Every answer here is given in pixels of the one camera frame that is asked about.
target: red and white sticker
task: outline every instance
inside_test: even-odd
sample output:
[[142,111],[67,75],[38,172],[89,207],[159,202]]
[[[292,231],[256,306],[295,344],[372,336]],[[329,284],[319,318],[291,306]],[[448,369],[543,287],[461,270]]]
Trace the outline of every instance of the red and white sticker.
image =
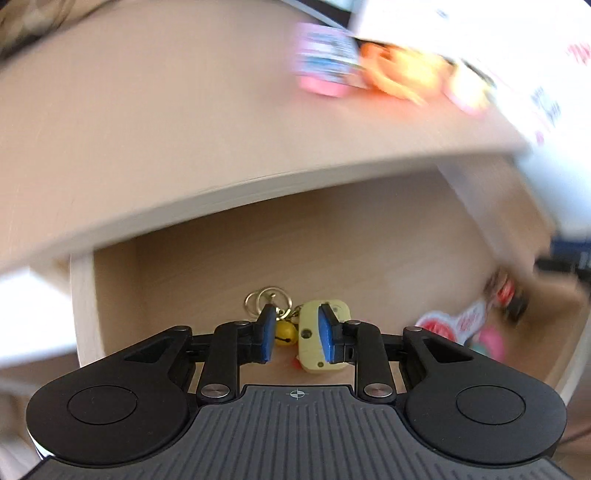
[[482,328],[486,321],[486,303],[478,300],[457,317],[444,312],[429,312],[423,315],[416,326],[441,335],[452,342],[464,345]]

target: yellow smiley charm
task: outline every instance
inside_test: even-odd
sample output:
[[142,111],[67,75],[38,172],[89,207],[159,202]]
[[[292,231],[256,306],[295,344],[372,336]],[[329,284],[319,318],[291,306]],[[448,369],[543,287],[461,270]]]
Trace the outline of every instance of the yellow smiley charm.
[[296,326],[286,320],[279,320],[275,326],[275,345],[287,346],[297,343]]

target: orange object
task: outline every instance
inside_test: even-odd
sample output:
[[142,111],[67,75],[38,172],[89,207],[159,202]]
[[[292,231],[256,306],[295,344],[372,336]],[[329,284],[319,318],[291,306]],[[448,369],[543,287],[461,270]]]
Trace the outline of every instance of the orange object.
[[441,92],[449,64],[440,56],[374,43],[361,46],[365,80],[375,88],[418,105]]

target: key ring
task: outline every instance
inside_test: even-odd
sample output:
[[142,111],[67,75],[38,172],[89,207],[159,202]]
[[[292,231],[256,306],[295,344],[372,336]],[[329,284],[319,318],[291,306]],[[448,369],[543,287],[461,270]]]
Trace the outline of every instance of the key ring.
[[[285,303],[287,304],[286,309],[282,309],[275,304],[274,299],[277,294],[279,294],[285,300]],[[251,308],[251,299],[255,295],[256,299],[254,302],[254,308]],[[265,303],[262,306],[261,300],[265,300]],[[271,303],[277,309],[277,320],[285,320],[292,314],[293,301],[289,294],[280,287],[265,287],[260,290],[250,292],[244,299],[244,309],[252,318],[257,318],[267,303]]]

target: metal pivot screw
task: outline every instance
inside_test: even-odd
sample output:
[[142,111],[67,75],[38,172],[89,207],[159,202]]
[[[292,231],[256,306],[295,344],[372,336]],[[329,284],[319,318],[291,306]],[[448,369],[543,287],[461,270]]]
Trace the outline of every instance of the metal pivot screw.
[[386,385],[385,383],[370,383],[369,385],[365,385],[363,391],[367,396],[373,398],[389,397],[394,392],[392,387],[390,387],[390,385]]
[[201,389],[201,395],[207,398],[223,398],[230,393],[230,389],[221,383],[210,383]]

